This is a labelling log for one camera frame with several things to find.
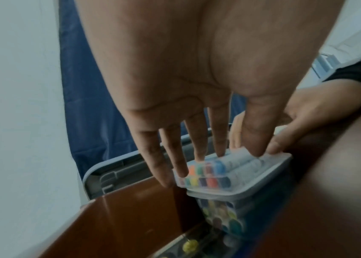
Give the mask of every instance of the blue fabric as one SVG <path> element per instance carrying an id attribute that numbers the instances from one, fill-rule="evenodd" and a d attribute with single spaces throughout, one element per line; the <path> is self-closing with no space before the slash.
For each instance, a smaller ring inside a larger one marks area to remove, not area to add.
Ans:
<path id="1" fill-rule="evenodd" d="M 74 0 L 59 1 L 60 62 L 70 151 L 80 176 L 93 165 L 135 151 L 85 38 Z M 232 118 L 245 100 L 233 96 Z M 182 135 L 187 134 L 182 125 Z"/>

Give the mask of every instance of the open palm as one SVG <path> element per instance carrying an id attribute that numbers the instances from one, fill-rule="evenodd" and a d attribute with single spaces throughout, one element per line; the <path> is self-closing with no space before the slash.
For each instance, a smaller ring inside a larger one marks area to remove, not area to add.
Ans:
<path id="1" fill-rule="evenodd" d="M 108 90 L 141 155 L 155 177 L 170 185 L 158 131 L 174 168 L 187 175 L 180 123 L 185 121 L 195 158 L 204 159 L 208 108 L 215 150 L 223 155 L 232 91 L 248 98 L 243 145 L 253 155 L 264 153 L 343 0 L 76 2 Z"/>

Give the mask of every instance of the wooden table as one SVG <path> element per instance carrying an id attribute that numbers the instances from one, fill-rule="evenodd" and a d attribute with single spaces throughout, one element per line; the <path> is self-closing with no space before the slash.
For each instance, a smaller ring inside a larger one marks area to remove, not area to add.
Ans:
<path id="1" fill-rule="evenodd" d="M 327 144 L 329 133 L 322 133 L 326 141 L 306 137 L 291 151 Z M 313 165 L 250 257 L 361 257 L 361 116 Z"/>

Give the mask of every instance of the hand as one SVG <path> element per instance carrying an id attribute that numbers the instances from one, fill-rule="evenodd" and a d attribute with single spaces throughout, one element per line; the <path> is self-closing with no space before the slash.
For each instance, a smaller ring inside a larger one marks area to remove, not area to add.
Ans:
<path id="1" fill-rule="evenodd" d="M 267 153 L 276 154 L 294 144 L 309 131 L 339 121 L 361 107 L 361 82 L 336 79 L 294 92 L 280 124 L 290 123 L 275 135 Z M 230 129 L 230 148 L 241 147 L 244 112 L 237 115 Z"/>
<path id="2" fill-rule="evenodd" d="M 163 185 L 172 183 L 159 137 L 180 176 L 185 121 L 196 160 L 227 145 L 230 95 L 248 98 L 243 145 L 264 153 L 295 86 L 343 0 L 76 0 L 86 37 L 139 152 Z"/>

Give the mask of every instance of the clear plastic container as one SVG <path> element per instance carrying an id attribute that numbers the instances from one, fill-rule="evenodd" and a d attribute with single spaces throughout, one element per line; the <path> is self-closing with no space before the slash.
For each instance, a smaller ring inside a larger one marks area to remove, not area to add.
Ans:
<path id="1" fill-rule="evenodd" d="M 292 178 L 283 173 L 263 187 L 251 187 L 234 195 L 213 195 L 188 190 L 195 197 L 206 221 L 215 228 L 244 238 L 256 240 L 290 196 Z"/>
<path id="2" fill-rule="evenodd" d="M 278 167 L 290 159 L 288 153 L 265 154 L 256 158 L 241 148 L 235 152 L 228 150 L 220 158 L 214 153 L 207 156 L 204 162 L 190 161 L 187 177 L 179 177 L 176 171 L 174 175 L 179 187 L 213 194 L 235 192 L 262 177 L 270 168 Z"/>

